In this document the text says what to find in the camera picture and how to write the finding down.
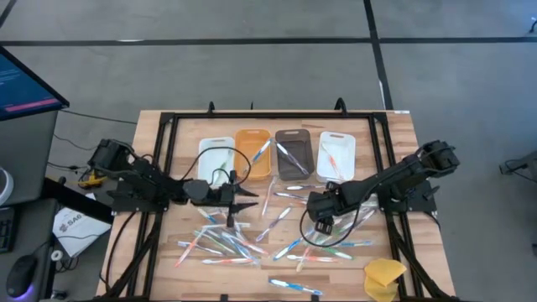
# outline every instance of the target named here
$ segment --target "toothbrush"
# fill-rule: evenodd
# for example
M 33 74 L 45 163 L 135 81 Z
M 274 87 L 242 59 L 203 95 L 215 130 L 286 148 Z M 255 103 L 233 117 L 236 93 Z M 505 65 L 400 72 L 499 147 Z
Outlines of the toothbrush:
M 289 259 L 289 260 L 302 260 L 302 257 L 297 256 L 297 255 L 287 255 L 287 259 Z M 337 262 L 337 260 L 335 260 L 332 257 L 308 256 L 305 259 L 307 261 L 311 261 L 311 262 L 323 262 L 323 263 L 336 263 Z
M 324 185 L 291 185 L 285 188 L 286 190 L 307 190 L 324 188 Z
M 186 250 L 183 252 L 183 254 L 181 255 L 181 257 L 179 257 L 179 259 L 177 260 L 177 262 L 175 263 L 175 267 L 178 268 L 181 263 L 185 260 L 186 256 L 188 256 L 188 254 L 194 249 L 194 247 L 196 246 L 196 244 L 198 243 L 198 241 L 200 240 L 201 236 L 207 231 L 207 229 L 209 228 L 215 228 L 215 227 L 224 227 L 225 225 L 210 225 L 210 226 L 202 226 L 201 227 L 201 232 L 198 233 L 198 235 L 196 236 L 196 238 L 194 238 L 194 240 L 192 240 L 192 242 L 189 244 L 189 246 L 186 248 Z
M 362 241 L 359 241 L 359 242 L 341 242 L 337 246 L 338 247 L 368 247 L 368 246 L 372 246 L 372 245 L 373 245 L 373 241 L 371 241 L 371 240 L 362 240 Z
M 311 241 L 315 241 L 317 239 L 317 237 L 319 236 L 319 233 L 316 232 L 315 234 L 313 234 L 313 237 L 311 238 Z M 305 259 L 308 257 L 308 255 L 310 254 L 311 252 L 311 249 L 312 249 L 313 246 L 311 245 L 308 245 L 305 250 L 304 250 L 304 253 L 302 254 L 302 259 L 299 260 L 299 264 L 296 266 L 296 273 L 300 273 L 302 271 L 302 267 L 304 267 L 304 261 Z
M 252 254 L 246 248 L 244 248 L 242 245 L 235 242 L 235 238 L 233 238 L 232 235 L 228 233 L 223 233 L 222 235 L 225 238 L 227 238 L 229 242 L 233 244 L 233 246 L 241 253 L 241 255 L 243 255 L 245 258 L 252 259 L 256 264 L 259 263 L 259 261 L 256 258 L 254 258 Z
M 253 260 L 249 258 L 234 258 L 234 259 L 205 259 L 201 261 L 203 264 L 230 264 L 230 263 L 251 263 Z
M 177 245 L 180 246 L 180 247 L 188 247 L 189 244 L 190 244 L 190 242 L 182 242 L 182 241 L 177 242 Z M 209 252 L 209 253 L 214 253 L 214 254 L 216 254 L 218 256 L 224 256 L 224 254 L 222 252 L 219 252 L 217 250 L 213 250 L 213 249 L 208 248 L 208 247 L 202 247 L 199 244 L 196 244 L 196 247 L 199 248 L 200 250 L 203 250 L 203 251 L 206 251 L 206 252 Z
M 265 150 L 267 150 L 267 148 L 270 146 L 270 143 L 272 143 L 271 138 L 269 138 L 267 142 L 263 145 L 263 147 L 261 147 L 261 149 L 253 156 L 252 160 L 250 161 L 251 165 L 255 164 L 258 161 L 261 155 L 263 155 L 263 152 L 265 152 Z M 243 174 L 247 172 L 248 172 L 248 167 L 244 168 L 244 170 L 242 171 Z
M 199 206 L 196 207 L 196 209 L 200 212 L 202 216 L 204 216 L 208 221 L 212 222 L 213 224 L 217 224 L 218 221 L 216 221 L 215 217 L 207 214 L 206 211 L 203 211 Z
M 246 239 L 241 239 L 240 237 L 236 237 L 236 236 L 233 236 L 233 235 L 230 235 L 230 237 L 232 237 L 232 238 L 236 239 L 237 241 L 239 241 L 243 246 L 249 247 L 254 252 L 262 253 L 262 254 L 265 254 L 265 255 L 269 254 L 267 251 L 263 250 L 261 247 L 253 245 L 252 243 L 250 243 Z
M 306 293 L 311 293 L 311 294 L 314 294 L 314 295 L 322 295 L 322 292 L 320 290 L 317 290 L 317 289 L 308 289 L 302 285 L 299 285 L 299 284 L 290 284 L 290 283 L 287 283 L 285 281 L 280 281 L 280 280 L 276 280 L 276 279 L 269 279 L 268 282 L 272 285 L 276 285 L 276 286 L 279 286 L 279 287 L 284 287 L 284 288 L 287 288 L 287 289 L 294 289 L 294 290 L 299 290 L 299 291 L 305 291 Z
M 300 195 L 295 195 L 295 194 L 289 194 L 289 193 L 280 193 L 280 192 L 276 192 L 276 193 L 274 193 L 274 195 L 276 195 L 276 196 L 280 196 L 280 197 L 287 197 L 287 198 L 300 199 L 300 200 L 308 200 L 308 197 L 300 196 Z
M 202 236 L 205 237 L 205 238 L 207 238 L 207 239 L 209 239 L 209 240 L 211 240 L 211 241 L 214 242 L 217 246 L 219 246 L 219 247 L 223 248 L 224 250 L 226 250 L 226 252 L 229 252 L 230 254 L 234 254 L 234 255 L 237 254 L 237 252 L 233 251 L 231 248 L 227 247 L 226 245 L 224 245 L 223 243 L 219 242 L 219 241 L 216 240 L 215 238 L 213 238 L 213 237 L 211 237 L 211 236 L 209 236 L 209 235 L 207 235 L 207 234 L 203 234 Z
M 255 238 L 255 242 L 260 242 L 261 240 L 263 240 L 265 235 L 267 235 L 270 232 L 270 230 L 272 230 L 274 227 L 276 227 L 278 222 L 280 222 L 282 219 L 284 219 L 287 216 L 287 214 L 289 214 L 289 212 L 291 212 L 291 208 L 292 208 L 291 206 L 286 207 L 285 210 L 279 214 L 279 216 L 278 216 L 278 218 L 276 218 L 276 220 L 270 222 L 270 225 L 267 227 L 267 229 L 264 230 L 261 234 L 259 234 L 259 236 L 257 238 Z
M 287 156 L 287 159 L 289 159 L 289 161 L 294 165 L 296 166 L 296 168 L 298 168 L 300 170 L 300 172 L 302 172 L 302 174 L 304 175 L 308 175 L 309 172 L 307 169 L 305 169 L 304 167 L 302 167 L 302 165 L 300 164 L 300 162 L 298 161 L 298 159 L 296 159 L 295 156 L 293 156 L 293 154 L 291 154 L 291 152 L 287 151 L 286 148 L 284 148 L 284 146 L 282 146 L 280 143 L 276 142 L 276 147 L 278 147 L 278 150 L 285 154 L 285 156 Z
M 332 248 L 332 247 L 325 247 L 325 248 L 323 248 L 323 250 L 327 251 L 327 252 L 329 252 L 331 254 L 334 254 L 334 255 L 338 256 L 339 258 L 344 258 L 344 259 L 349 259 L 349 260 L 354 259 L 353 256 L 345 254 L 344 252 L 340 252 L 340 251 L 338 251 L 338 250 L 336 250 L 335 248 Z
M 334 169 L 334 171 L 336 172 L 337 174 L 337 178 L 339 180 L 345 180 L 343 178 L 343 175 L 341 175 L 341 171 L 337 168 L 337 164 L 336 164 L 336 160 L 334 159 L 334 157 L 330 154 L 330 152 L 328 152 L 328 148 L 326 148 L 325 144 L 324 143 L 321 143 L 321 147 L 325 150 L 326 154 L 328 154 L 328 159 L 330 160 L 330 164 L 332 166 L 332 168 Z
M 308 237 L 309 235 L 311 235 L 314 231 L 314 228 L 312 227 L 306 234 L 305 236 Z M 292 250 L 293 248 L 295 248 L 297 245 L 299 245 L 299 243 L 301 243 L 302 241 L 304 240 L 303 237 L 300 237 L 298 239 L 296 239 L 295 241 L 293 241 L 289 246 L 287 247 L 284 247 L 284 249 L 282 249 L 281 251 L 279 251 L 276 256 L 274 256 L 273 258 L 273 261 L 276 261 L 278 259 L 280 259 L 281 257 L 283 257 L 286 253 L 288 253 L 290 250 Z
M 268 185 L 267 196 L 265 197 L 265 204 L 263 205 L 263 210 L 261 211 L 261 217 L 265 215 L 267 205 L 269 204 L 270 192 L 272 191 L 272 187 L 274 187 L 276 184 L 276 180 L 278 180 L 278 176 L 273 176 L 272 180 L 270 181 L 270 185 Z

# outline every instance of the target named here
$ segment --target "yellow sponge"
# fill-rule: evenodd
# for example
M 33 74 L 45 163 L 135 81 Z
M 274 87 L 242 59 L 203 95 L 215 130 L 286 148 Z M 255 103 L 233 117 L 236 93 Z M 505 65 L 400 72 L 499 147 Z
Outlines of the yellow sponge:
M 399 286 L 395 282 L 388 284 L 384 287 L 382 284 L 366 276 L 366 281 L 363 284 L 366 293 L 377 302 L 391 302 L 394 300 L 397 294 L 397 287 Z
M 399 261 L 380 258 L 370 262 L 364 270 L 369 278 L 387 287 L 406 271 L 406 267 Z

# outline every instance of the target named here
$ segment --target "wooden tabletop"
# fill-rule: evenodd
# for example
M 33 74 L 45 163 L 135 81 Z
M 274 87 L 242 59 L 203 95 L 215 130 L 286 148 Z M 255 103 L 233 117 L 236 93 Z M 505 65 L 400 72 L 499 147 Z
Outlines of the wooden tabletop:
M 161 111 L 142 111 L 133 140 L 133 147 L 137 154 L 151 154 L 153 152 L 158 121 Z M 407 112 L 387 112 L 389 129 L 393 141 L 396 159 L 413 153 L 418 148 L 414 133 L 412 119 Z M 181 120 L 175 140 L 175 153 L 171 176 L 178 179 L 192 164 L 198 154 L 198 144 L 203 138 L 234 137 L 239 129 L 262 128 L 269 130 L 272 135 L 283 129 L 304 128 L 310 131 L 311 145 L 316 161 L 319 137 L 324 131 L 351 134 L 356 138 L 355 180 L 362 180 L 377 173 L 373 156 L 373 147 L 369 133 L 368 122 L 361 119 L 322 120 L 322 119 L 191 119 Z M 382 129 L 378 126 L 379 141 L 383 152 L 384 167 L 388 166 L 385 147 L 383 144 Z M 161 166 L 164 164 L 164 153 L 167 142 L 161 154 Z M 272 150 L 273 159 L 276 159 L 275 150 Z M 272 161 L 272 174 L 277 174 L 277 160 Z M 190 177 L 196 177 L 193 169 Z M 249 180 L 242 187 L 259 194 L 259 198 L 242 200 L 255 200 L 263 203 L 270 179 Z M 279 181 L 274 191 L 283 191 L 287 185 L 299 182 Z M 318 184 L 315 176 L 301 181 L 301 184 Z M 271 197 L 267 214 L 260 219 L 261 206 L 255 206 L 242 211 L 237 215 L 240 222 L 250 222 L 251 227 L 244 229 L 246 237 L 254 241 L 255 237 L 292 202 L 290 199 Z M 296 273 L 296 262 L 282 258 L 275 262 L 272 256 L 280 248 L 289 245 L 300 236 L 299 219 L 305 206 L 295 202 L 295 208 L 280 222 L 259 244 L 260 247 L 271 253 L 263 257 L 261 266 L 237 265 L 205 265 L 203 258 L 214 258 L 211 254 L 195 250 L 181 264 L 175 268 L 174 263 L 183 253 L 184 248 L 177 246 L 177 241 L 191 241 L 193 231 L 207 224 L 192 205 L 170 205 L 164 214 L 162 232 L 159 239 L 159 250 L 154 270 L 154 282 L 151 299 L 154 300 L 219 300 L 220 294 L 229 294 L 230 300 L 309 300 L 308 294 L 292 289 L 281 289 L 269 285 L 268 279 L 280 279 L 290 283 L 303 284 L 312 289 L 324 292 L 321 300 L 370 300 L 363 289 L 365 274 L 363 268 L 375 258 L 391 258 L 388 244 L 388 233 L 382 213 L 372 216 L 365 224 L 355 231 L 349 238 L 352 240 L 373 240 L 371 247 L 341 247 L 345 253 L 354 256 L 354 260 L 342 259 L 339 263 L 306 263 L 301 273 Z M 107 249 L 107 258 L 117 232 L 125 222 L 128 213 L 116 216 L 110 241 Z M 128 223 L 113 255 L 111 281 L 115 281 L 127 267 L 133 256 L 133 247 L 138 233 L 139 217 L 137 214 Z M 425 214 L 409 213 L 410 229 L 414 239 L 414 249 L 417 258 L 429 275 L 437 282 L 442 290 L 448 294 L 455 294 L 451 276 L 446 261 L 438 226 Z M 304 247 L 297 247 L 293 253 L 301 254 Z M 322 251 L 315 251 L 314 255 L 330 256 Z M 102 267 L 102 274 L 106 270 L 107 258 Z M 140 266 L 138 286 L 136 293 L 141 294 L 143 279 L 145 277 L 146 260 Z M 409 294 L 413 294 L 408 272 L 406 273 Z M 99 284 L 97 294 L 105 291 L 103 283 Z

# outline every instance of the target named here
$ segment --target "computer mouse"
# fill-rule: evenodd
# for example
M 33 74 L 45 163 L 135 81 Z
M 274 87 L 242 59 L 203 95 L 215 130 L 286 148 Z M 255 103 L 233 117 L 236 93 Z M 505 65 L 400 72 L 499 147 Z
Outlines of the computer mouse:
M 15 261 L 9 271 L 6 290 L 12 298 L 17 298 L 26 293 L 34 279 L 37 258 L 34 255 L 26 255 Z

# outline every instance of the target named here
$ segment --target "floor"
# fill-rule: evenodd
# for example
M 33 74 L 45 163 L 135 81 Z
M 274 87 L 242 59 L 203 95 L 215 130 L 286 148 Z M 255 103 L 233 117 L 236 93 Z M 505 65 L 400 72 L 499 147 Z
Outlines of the floor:
M 365 37 L 361 0 L 0 0 L 14 3 L 0 41 Z M 527 35 L 530 0 L 374 0 L 378 37 Z M 537 296 L 536 184 L 498 164 L 537 149 L 535 43 L 380 44 L 390 101 L 410 110 L 421 143 L 443 139 L 462 165 L 436 181 L 442 236 L 457 294 L 468 300 Z M 10 46 L 71 102 L 71 110 L 136 121 L 143 109 L 383 109 L 370 44 Z M 56 134 L 90 147 L 131 141 L 134 126 L 60 113 Z M 55 140 L 50 161 L 84 164 L 90 152 Z M 49 175 L 64 173 L 50 169 Z M 71 180 L 75 175 L 68 175 Z M 105 237 L 58 275 L 57 289 L 90 299 Z

